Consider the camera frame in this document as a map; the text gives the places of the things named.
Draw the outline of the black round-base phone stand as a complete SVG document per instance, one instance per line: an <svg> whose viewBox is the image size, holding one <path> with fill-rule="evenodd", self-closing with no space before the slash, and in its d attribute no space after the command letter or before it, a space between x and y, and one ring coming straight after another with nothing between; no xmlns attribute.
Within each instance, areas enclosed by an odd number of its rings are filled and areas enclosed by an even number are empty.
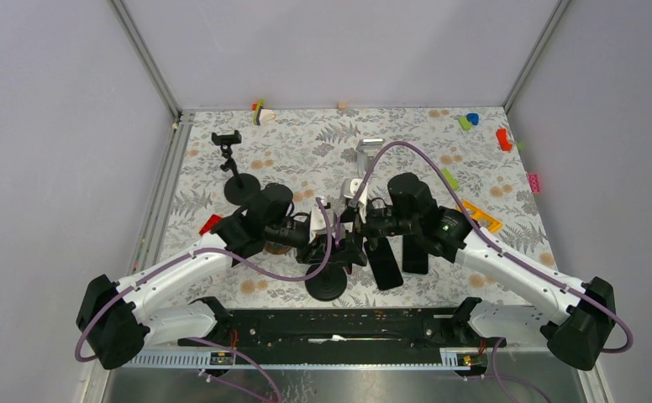
<svg viewBox="0 0 652 403"><path fill-rule="evenodd" d="M219 168L232 174L223 188L225 198L236 206L246 205L260 191L260 182L253 175L241 173L233 157L232 147L242 143L241 133L239 130L228 134L211 133L211 140L220 148L221 155L225 158Z"/></svg>

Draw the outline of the black phone stand with phone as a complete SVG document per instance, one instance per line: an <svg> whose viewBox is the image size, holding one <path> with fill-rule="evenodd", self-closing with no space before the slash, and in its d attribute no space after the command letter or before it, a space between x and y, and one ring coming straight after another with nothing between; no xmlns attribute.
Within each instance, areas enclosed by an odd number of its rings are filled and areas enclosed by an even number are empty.
<svg viewBox="0 0 652 403"><path fill-rule="evenodd" d="M331 237L330 255L317 275L305 281L308 294L317 301L333 301L346 290L348 276L355 266L365 267L364 239L358 243L341 243ZM315 274L320 264L310 264L306 275Z"/></svg>

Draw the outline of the black smartphone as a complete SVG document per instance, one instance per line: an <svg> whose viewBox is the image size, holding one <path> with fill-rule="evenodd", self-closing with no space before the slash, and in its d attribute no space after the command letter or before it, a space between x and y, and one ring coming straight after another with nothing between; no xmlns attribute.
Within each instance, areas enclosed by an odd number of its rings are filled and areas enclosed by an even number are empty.
<svg viewBox="0 0 652 403"><path fill-rule="evenodd" d="M387 238L367 239L365 254L379 290L403 286L404 280Z"/></svg>

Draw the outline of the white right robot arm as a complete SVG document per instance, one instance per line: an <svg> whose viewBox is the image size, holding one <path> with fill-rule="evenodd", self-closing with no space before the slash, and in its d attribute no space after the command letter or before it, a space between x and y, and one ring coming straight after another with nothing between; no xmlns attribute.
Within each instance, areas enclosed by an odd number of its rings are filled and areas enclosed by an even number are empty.
<svg viewBox="0 0 652 403"><path fill-rule="evenodd" d="M356 234L368 240L413 238L426 255L487 275L530 304L507 315L477 302L452 322L456 342L471 346L482 337L531 338L563 363L584 371L609 353L605 344L617 313L608 281L564 275L519 253L463 211L440 206L413 173L392 177L388 191L390 203L374 208L363 180L344 181L342 197L355 214Z"/></svg>

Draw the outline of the blue-edged smartphone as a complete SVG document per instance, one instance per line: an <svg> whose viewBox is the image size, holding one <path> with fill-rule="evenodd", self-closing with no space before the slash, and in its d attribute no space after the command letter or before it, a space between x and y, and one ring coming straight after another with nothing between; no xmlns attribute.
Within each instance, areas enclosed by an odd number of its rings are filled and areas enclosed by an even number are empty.
<svg viewBox="0 0 652 403"><path fill-rule="evenodd" d="M402 237L402 272L410 275L429 273L429 254L414 236Z"/></svg>

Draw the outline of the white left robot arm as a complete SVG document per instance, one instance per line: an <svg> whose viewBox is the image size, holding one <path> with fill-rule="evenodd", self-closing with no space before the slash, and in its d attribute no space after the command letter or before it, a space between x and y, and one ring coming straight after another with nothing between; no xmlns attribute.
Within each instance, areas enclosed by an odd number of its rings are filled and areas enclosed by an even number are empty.
<svg viewBox="0 0 652 403"><path fill-rule="evenodd" d="M323 239L325 250L315 271L285 276L250 261L265 243L274 241L267 228L287 220L287 210L276 206L285 191L285 186L268 185L264 190L265 205L220 218L179 254L147 269L117 280L105 274L91 279L76 317L80 336L74 359L79 363L97 360L104 369L116 369L153 344L183 338L203 338L212 345L225 342L230 334L229 320L207 302L168 308L162 305L203 276L228 272L238 264L283 282L306 282L320 275L334 255L332 232L338 226L331 206L320 196L315 198L315 210L301 231L306 238L282 240L282 244L296 248L313 246Z"/></svg>

